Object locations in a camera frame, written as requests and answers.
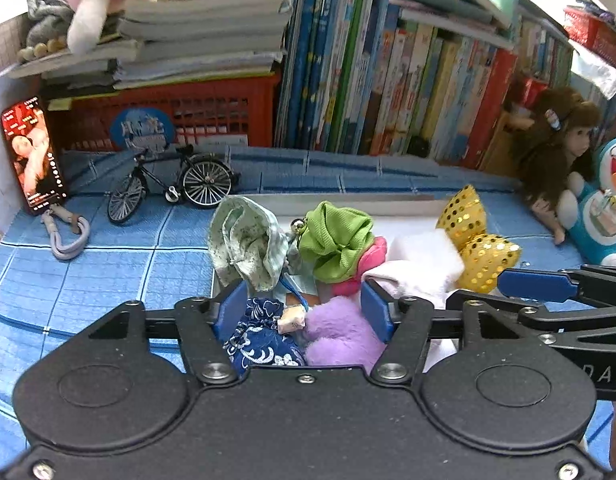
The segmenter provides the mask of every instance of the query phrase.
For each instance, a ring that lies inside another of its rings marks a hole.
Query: miniature bicycle
[[[171,186],[145,168],[152,162],[177,159],[180,161],[179,172]],[[110,194],[107,215],[113,224],[124,223],[139,208],[149,191],[146,176],[163,188],[169,203],[176,204],[186,199],[201,209],[219,205],[239,181],[239,174],[215,156],[195,155],[191,144],[177,148],[174,153],[155,153],[144,148],[134,157],[134,161],[136,166],[132,173],[119,182]]]

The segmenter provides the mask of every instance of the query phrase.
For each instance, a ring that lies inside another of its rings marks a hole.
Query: gold sequin bow
[[[497,286],[504,269],[513,267],[521,255],[519,245],[499,235],[486,234],[486,212],[474,187],[454,195],[437,221],[464,261],[466,269],[457,280],[459,288],[487,294]]]

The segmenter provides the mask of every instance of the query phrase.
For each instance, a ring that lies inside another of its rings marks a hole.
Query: orange crate
[[[616,32],[592,14],[566,7],[563,27],[570,39],[585,46],[616,68]]]
[[[247,135],[249,146],[272,146],[273,98],[278,74],[188,82],[122,90],[111,96],[75,99],[67,111],[48,112],[57,148],[118,151],[110,127],[128,108],[156,108],[175,128],[175,142],[197,144],[203,137]]]

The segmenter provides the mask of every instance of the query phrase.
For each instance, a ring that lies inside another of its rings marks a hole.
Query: green scrunchie
[[[372,229],[373,219],[367,213],[321,202],[306,215],[299,253],[314,263],[316,279],[344,282],[355,275],[361,256],[373,244]]]

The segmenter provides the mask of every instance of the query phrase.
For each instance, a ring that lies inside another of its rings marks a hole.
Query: bicycle front wheel
[[[185,197],[203,209],[219,205],[230,190],[232,180],[230,173],[219,162],[204,160],[185,170],[183,180]]]
[[[108,200],[108,220],[117,225],[126,222],[139,208],[147,189],[147,182],[142,174],[125,177],[114,188]]]

